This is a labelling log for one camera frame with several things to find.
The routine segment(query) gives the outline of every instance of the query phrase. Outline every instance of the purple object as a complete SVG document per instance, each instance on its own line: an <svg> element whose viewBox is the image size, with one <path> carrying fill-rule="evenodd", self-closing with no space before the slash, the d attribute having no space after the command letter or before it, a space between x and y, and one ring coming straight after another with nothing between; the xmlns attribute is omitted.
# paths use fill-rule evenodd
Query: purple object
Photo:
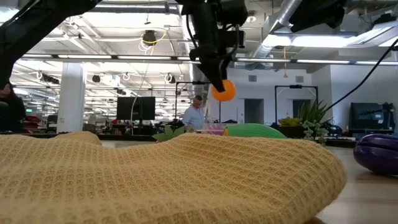
<svg viewBox="0 0 398 224"><path fill-rule="evenodd" d="M356 143L354 158L373 172L398 175L398 138L384 134L365 136Z"/></svg>

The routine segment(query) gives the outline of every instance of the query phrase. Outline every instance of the person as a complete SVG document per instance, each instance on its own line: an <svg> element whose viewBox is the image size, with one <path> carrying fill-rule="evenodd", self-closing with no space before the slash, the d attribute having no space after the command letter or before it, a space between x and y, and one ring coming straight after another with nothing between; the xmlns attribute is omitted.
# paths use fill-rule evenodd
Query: person
<svg viewBox="0 0 398 224"><path fill-rule="evenodd" d="M205 122L205 114L201 108L201 96L195 96L193 104L185 111L182 123L188 128L193 128L195 131L201 129L202 124Z"/></svg>
<svg viewBox="0 0 398 224"><path fill-rule="evenodd" d="M25 118L25 106L11 85L0 90L0 132L12 131L21 133L23 131L21 120Z"/></svg>

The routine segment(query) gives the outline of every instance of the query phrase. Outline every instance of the white column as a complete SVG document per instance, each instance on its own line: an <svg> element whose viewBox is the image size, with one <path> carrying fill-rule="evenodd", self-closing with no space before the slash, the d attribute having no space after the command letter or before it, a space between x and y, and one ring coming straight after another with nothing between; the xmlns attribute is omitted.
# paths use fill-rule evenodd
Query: white column
<svg viewBox="0 0 398 224"><path fill-rule="evenodd" d="M82 63L63 63L57 133L83 130L86 78Z"/></svg>

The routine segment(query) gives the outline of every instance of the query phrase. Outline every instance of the door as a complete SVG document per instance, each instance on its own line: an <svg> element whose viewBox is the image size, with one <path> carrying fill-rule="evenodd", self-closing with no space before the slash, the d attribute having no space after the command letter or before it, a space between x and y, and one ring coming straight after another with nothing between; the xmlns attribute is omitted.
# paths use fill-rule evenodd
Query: door
<svg viewBox="0 0 398 224"><path fill-rule="evenodd" d="M244 122L264 124L264 99L244 99Z"/></svg>
<svg viewBox="0 0 398 224"><path fill-rule="evenodd" d="M293 100L293 117L294 118L299 117L301 107L306 103L310 104L311 100Z"/></svg>

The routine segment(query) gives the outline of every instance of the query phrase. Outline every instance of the television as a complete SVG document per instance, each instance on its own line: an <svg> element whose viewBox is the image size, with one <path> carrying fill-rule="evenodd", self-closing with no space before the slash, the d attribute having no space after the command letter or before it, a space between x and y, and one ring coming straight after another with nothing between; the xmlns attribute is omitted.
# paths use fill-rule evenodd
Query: television
<svg viewBox="0 0 398 224"><path fill-rule="evenodd" d="M130 120L131 108L135 97L118 97L116 119ZM132 120L155 120L156 98L151 96L138 97L132 111Z"/></svg>

